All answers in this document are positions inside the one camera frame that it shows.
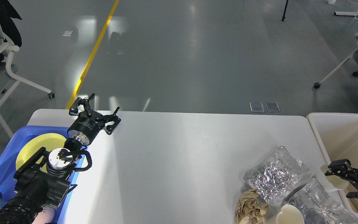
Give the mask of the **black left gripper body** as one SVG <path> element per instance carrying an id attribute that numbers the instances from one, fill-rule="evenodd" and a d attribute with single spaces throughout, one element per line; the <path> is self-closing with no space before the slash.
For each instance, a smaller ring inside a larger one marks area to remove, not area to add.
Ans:
<path id="1" fill-rule="evenodd" d="M 88 117 L 78 117 L 68 128 L 67 134 L 69 138 L 77 140 L 83 146 L 88 146 L 104 126 L 104 121 L 94 121 Z"/>

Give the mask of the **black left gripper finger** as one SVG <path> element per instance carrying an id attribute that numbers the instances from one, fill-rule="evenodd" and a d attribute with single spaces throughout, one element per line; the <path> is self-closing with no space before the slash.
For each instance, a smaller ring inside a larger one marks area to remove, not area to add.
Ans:
<path id="1" fill-rule="evenodd" d="M 121 122 L 121 119 L 117 115 L 119 109 L 120 107 L 118 106 L 113 114 L 102 115 L 99 117 L 99 127 L 105 130 L 107 135 L 111 135 L 115 128 Z"/>
<path id="2" fill-rule="evenodd" d="M 95 111 L 90 106 L 90 101 L 94 99 L 95 93 L 92 93 L 87 99 L 78 97 L 70 107 L 70 116 L 93 117 Z M 84 111 L 79 112 L 78 106 L 83 106 Z"/>

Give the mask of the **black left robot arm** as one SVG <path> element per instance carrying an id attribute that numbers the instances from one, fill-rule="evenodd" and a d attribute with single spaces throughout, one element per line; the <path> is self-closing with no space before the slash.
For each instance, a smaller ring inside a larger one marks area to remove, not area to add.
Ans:
<path id="1" fill-rule="evenodd" d="M 68 128 L 64 146 L 48 152 L 39 147 L 14 174 L 16 195 L 0 209 L 0 224 L 31 224 L 43 207 L 57 209 L 75 187 L 69 177 L 73 172 L 87 171 L 92 166 L 87 147 L 101 130 L 111 135 L 120 123 L 113 114 L 103 115 L 90 106 L 95 94 L 75 99 L 69 115 L 77 119 Z"/>

